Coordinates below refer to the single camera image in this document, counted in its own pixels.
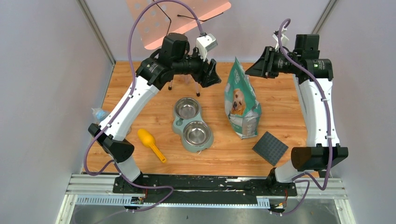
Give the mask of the green dog food bag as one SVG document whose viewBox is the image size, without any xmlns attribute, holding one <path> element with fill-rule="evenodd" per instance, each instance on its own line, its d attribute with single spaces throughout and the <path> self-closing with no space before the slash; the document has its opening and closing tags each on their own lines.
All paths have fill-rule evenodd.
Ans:
<svg viewBox="0 0 396 224">
<path fill-rule="evenodd" d="M 236 58 L 224 90 L 225 114 L 233 131 L 247 139 L 258 135 L 262 108 L 256 98 L 249 76 Z"/>
</svg>

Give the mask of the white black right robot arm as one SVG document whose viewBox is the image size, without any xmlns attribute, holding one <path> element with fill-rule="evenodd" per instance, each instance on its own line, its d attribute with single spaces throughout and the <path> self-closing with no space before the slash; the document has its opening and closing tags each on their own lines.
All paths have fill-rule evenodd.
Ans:
<svg viewBox="0 0 396 224">
<path fill-rule="evenodd" d="M 312 171 L 330 169 L 348 157 L 348 148 L 340 144 L 332 113 L 333 69 L 329 59 L 319 57 L 319 35 L 299 34 L 295 47 L 284 55 L 279 47 L 266 46 L 246 74 L 275 78 L 292 74 L 307 128 L 305 147 L 294 147 L 290 160 L 271 171 L 267 190 L 278 195 L 285 183 Z"/>
</svg>

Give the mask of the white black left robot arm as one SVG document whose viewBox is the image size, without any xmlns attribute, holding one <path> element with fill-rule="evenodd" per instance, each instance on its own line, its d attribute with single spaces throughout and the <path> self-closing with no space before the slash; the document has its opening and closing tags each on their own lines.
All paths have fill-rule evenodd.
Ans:
<svg viewBox="0 0 396 224">
<path fill-rule="evenodd" d="M 113 158 L 126 178 L 125 187 L 130 192 L 139 192 L 143 180 L 132 156 L 134 146 L 125 139 L 128 129 L 144 106 L 174 75 L 191 75 L 203 88 L 220 83 L 216 61 L 207 59 L 208 51 L 217 45 L 212 34 L 202 35 L 196 39 L 196 46 L 189 54 L 190 44 L 185 35 L 168 34 L 161 47 L 141 62 L 129 89 L 112 112 L 99 124 L 90 124 L 88 131 L 93 140 Z"/>
</svg>

